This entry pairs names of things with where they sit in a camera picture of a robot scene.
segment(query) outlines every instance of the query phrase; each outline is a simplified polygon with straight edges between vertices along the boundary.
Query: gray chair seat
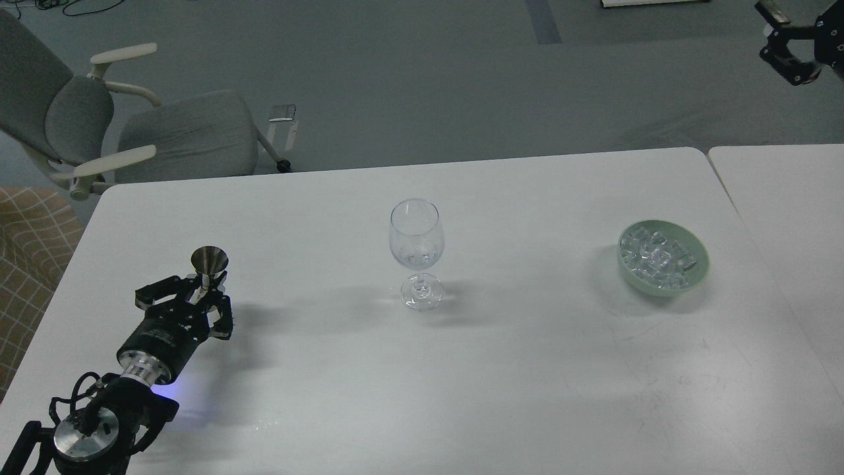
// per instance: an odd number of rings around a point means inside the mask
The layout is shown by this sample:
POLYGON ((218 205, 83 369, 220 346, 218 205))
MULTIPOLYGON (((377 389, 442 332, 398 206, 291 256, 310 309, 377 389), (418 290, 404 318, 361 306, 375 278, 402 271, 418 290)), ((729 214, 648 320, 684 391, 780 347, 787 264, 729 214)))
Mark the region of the gray chair seat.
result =
POLYGON ((155 145, 154 158, 119 169, 118 183, 251 175, 257 162, 252 115, 234 91, 221 90, 132 116, 118 150, 155 145))

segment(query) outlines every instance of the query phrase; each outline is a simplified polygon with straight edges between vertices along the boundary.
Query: chair armrest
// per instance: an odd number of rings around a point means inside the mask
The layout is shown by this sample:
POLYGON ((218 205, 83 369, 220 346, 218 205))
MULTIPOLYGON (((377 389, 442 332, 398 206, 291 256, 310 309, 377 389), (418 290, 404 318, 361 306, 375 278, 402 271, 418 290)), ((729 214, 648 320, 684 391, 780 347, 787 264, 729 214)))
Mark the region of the chair armrest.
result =
POLYGON ((72 175, 74 178, 96 177, 101 173, 113 172, 118 168, 128 167, 129 165, 149 160, 155 156, 156 151, 155 145, 145 145, 137 149, 129 149, 102 156, 76 166, 72 171, 72 175))
POLYGON ((70 197, 76 200, 87 199, 101 173, 111 172, 118 168, 128 167, 155 156, 155 145, 145 145, 137 149, 124 150, 107 156, 86 161, 75 167, 71 172, 52 173, 48 177, 54 183, 66 183, 70 190, 70 197))
POLYGON ((91 69, 88 76, 94 79, 102 79, 103 74, 106 73, 106 70, 112 63, 147 56, 156 51, 158 51, 158 45, 156 43, 144 43, 143 45, 127 46, 125 48, 95 54, 91 57, 91 64, 94 65, 94 68, 91 69))

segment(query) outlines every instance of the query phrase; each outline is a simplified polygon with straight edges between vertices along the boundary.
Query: glass base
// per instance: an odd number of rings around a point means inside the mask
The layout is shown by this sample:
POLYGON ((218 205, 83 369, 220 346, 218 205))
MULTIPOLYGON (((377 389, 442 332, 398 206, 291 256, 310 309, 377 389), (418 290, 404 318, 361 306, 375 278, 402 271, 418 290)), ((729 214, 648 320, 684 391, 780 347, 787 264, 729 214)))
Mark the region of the glass base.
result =
POLYGON ((402 284, 402 301, 413 310, 431 310, 441 300, 442 282, 431 274, 414 274, 402 284))

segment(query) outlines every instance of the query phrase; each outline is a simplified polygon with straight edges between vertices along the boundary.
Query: checkered fabric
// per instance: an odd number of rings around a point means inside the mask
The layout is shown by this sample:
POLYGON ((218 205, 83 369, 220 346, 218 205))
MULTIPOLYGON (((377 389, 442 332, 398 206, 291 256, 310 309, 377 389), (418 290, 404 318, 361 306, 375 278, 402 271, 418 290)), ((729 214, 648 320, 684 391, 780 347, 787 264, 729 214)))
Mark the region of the checkered fabric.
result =
POLYGON ((0 401, 82 231, 55 191, 0 187, 0 401))

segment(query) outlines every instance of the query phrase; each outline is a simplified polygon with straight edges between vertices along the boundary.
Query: wire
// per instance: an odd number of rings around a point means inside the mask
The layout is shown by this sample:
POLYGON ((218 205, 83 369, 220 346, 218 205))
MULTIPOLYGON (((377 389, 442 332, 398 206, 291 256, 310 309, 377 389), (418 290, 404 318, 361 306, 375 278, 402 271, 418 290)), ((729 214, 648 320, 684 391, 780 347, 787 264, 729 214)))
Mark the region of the wire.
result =
POLYGON ((50 408, 49 408, 48 412, 50 413, 50 419, 52 419, 52 422, 54 424, 56 424, 56 426, 58 426, 58 424, 62 421, 58 417, 58 412, 56 411, 56 405, 59 402, 61 402, 63 404, 69 404, 70 405, 70 413, 73 414, 74 412, 76 412, 76 403, 78 401, 81 401, 85 397, 90 397, 100 388, 97 385, 97 382, 99 382, 99 381, 100 381, 100 376, 93 371, 89 371, 88 373, 83 374, 82 376, 79 377, 79 379, 76 380, 76 384, 73 385, 73 394, 71 394, 71 396, 69 398, 64 398, 64 397, 59 397, 59 396, 51 398, 50 399, 50 408), (94 378, 94 379, 96 379, 96 382, 94 382, 84 393, 79 394, 79 388, 82 387, 82 382, 85 381, 88 378, 94 378))
POLYGON ((65 5, 64 8, 62 8, 62 13, 65 16, 68 16, 68 17, 81 17, 82 15, 98 14, 98 13, 101 13, 101 12, 105 12, 106 10, 111 10, 112 8, 116 7, 117 5, 120 5, 121 3, 125 2, 125 1, 126 0, 117 0, 117 3, 115 3, 114 5, 111 5, 110 7, 103 8, 101 10, 93 10, 93 11, 90 11, 90 12, 82 12, 81 14, 69 14, 68 8, 71 5, 74 5, 75 3, 82 2, 82 0, 72 0, 70 3, 65 5))
POLYGON ((62 7, 62 14, 68 17, 79 17, 82 15, 90 15, 90 14, 98 14, 101 12, 105 12, 106 10, 111 10, 112 8, 120 5, 121 3, 125 2, 126 0, 117 0, 117 2, 110 7, 101 8, 99 10, 92 10, 89 12, 82 12, 78 14, 68 13, 68 8, 72 7, 76 3, 82 2, 82 0, 32 0, 32 4, 27 5, 20 5, 20 3, 28 2, 29 0, 6 0, 6 3, 11 3, 14 5, 14 8, 18 11, 18 19, 20 19, 20 9, 22 7, 36 7, 39 10, 49 10, 52 8, 62 7))

